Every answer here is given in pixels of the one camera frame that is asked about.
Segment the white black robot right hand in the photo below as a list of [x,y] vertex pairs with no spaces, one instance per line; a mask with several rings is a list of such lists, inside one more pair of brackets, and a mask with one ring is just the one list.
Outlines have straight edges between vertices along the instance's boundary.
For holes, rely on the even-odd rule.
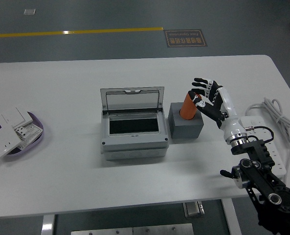
[[223,86],[214,80],[195,78],[188,95],[196,108],[216,122],[223,138],[232,147],[247,143],[246,130],[240,124],[232,99]]

